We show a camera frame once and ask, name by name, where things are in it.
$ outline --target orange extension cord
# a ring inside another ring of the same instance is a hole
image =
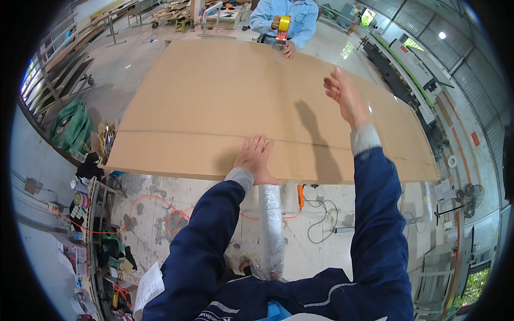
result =
[[[130,217],[131,217],[131,215],[132,215],[132,209],[134,209],[134,205],[136,204],[136,202],[137,202],[138,200],[140,200],[141,198],[144,198],[144,197],[153,197],[153,198],[159,199],[159,200],[163,201],[164,203],[166,203],[170,208],[172,208],[172,209],[173,209],[173,211],[172,211],[172,212],[170,212],[170,214],[168,215],[168,217],[167,217],[167,218],[166,218],[166,220],[164,221],[164,227],[165,227],[165,228],[166,228],[166,230],[167,230],[168,232],[170,232],[170,234],[171,234],[171,235],[173,235],[173,236],[177,235],[177,233],[178,233],[178,230],[177,230],[177,229],[178,229],[178,223],[180,222],[180,219],[181,219],[182,217],[187,217],[187,219],[188,219],[188,220],[191,218],[190,216],[188,216],[188,215],[186,214],[186,212],[187,212],[188,210],[190,210],[190,209],[193,209],[193,208],[194,208],[194,206],[188,207],[187,209],[185,209],[185,210],[183,210],[183,211],[181,211],[181,210],[177,210],[176,208],[174,208],[171,204],[169,204],[169,203],[168,203],[165,199],[163,199],[162,197],[159,197],[159,196],[156,196],[156,195],[152,195],[152,194],[141,195],[141,196],[139,196],[138,198],[136,198],[136,200],[132,203],[132,206],[131,206],[131,208],[130,208],[130,212],[128,213],[128,219],[127,219],[127,222],[125,222],[125,225],[123,226],[123,228],[122,228],[119,232],[95,232],[95,231],[90,231],[90,230],[88,230],[88,229],[86,229],[86,228],[82,227],[81,225],[78,225],[77,223],[73,222],[72,220],[70,220],[70,219],[69,219],[69,218],[67,218],[66,216],[64,216],[64,215],[63,215],[61,212],[59,212],[55,207],[53,207],[53,210],[54,210],[54,211],[56,211],[57,213],[59,213],[59,215],[61,215],[64,219],[66,219],[67,221],[70,221],[71,223],[73,223],[74,225],[78,226],[79,228],[81,228],[81,229],[85,230],[86,232],[95,233],[95,234],[114,234],[114,233],[121,233],[121,232],[125,231],[125,229],[126,229],[126,227],[127,227],[128,223],[129,223]],[[179,213],[180,213],[180,215],[178,216],[177,223],[175,224],[175,233],[173,233],[172,231],[170,231],[170,230],[168,229],[168,227],[166,226],[166,223],[167,223],[167,222],[168,222],[168,220],[170,219],[171,215],[172,215],[173,213],[175,213],[175,212],[179,212]],[[296,214],[296,215],[294,215],[294,216],[291,216],[291,217],[283,217],[283,219],[293,219],[293,218],[297,218],[297,217],[300,215],[300,213],[302,213],[302,209],[300,209],[300,210],[298,211],[298,214]],[[249,220],[252,220],[252,221],[258,221],[258,220],[259,220],[257,217],[249,217],[249,216],[244,215],[243,213],[239,213],[239,215],[241,215],[241,216],[243,216],[243,217],[245,217],[245,218],[247,218],[247,219],[249,219]]]

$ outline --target plastic stool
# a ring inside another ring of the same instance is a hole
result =
[[[175,21],[175,32],[177,31],[177,29],[180,29],[182,31],[182,33],[185,33],[186,32],[186,24],[189,23],[189,26],[191,26],[191,19],[190,18],[186,18],[182,21]]]

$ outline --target power outlet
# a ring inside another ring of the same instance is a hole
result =
[[[59,205],[56,203],[48,202],[48,211],[52,214],[59,214]]]

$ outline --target yellow tape roll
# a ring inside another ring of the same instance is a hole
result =
[[[286,16],[286,15],[281,16],[280,22],[279,22],[279,30],[287,32],[287,30],[289,30],[290,23],[291,23],[290,16]]]

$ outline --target hand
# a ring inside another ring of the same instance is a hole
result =
[[[324,81],[326,95],[339,104],[341,116],[349,122],[352,130],[368,121],[359,89],[341,68],[336,67]]]
[[[273,30],[278,29],[279,28],[279,23],[280,23],[280,16],[279,15],[274,16],[273,17],[273,22],[271,23],[271,28]]]
[[[286,45],[281,49],[282,49],[282,54],[286,58],[292,59],[296,55],[296,46],[295,46],[295,43],[292,41],[287,41]]]
[[[234,168],[242,167],[252,173],[253,185],[271,184],[280,185],[280,180],[272,177],[268,172],[268,157],[271,149],[275,145],[275,142],[266,141],[266,135],[255,135],[253,141],[250,144],[251,138],[247,136],[243,149],[237,156],[234,162]]]

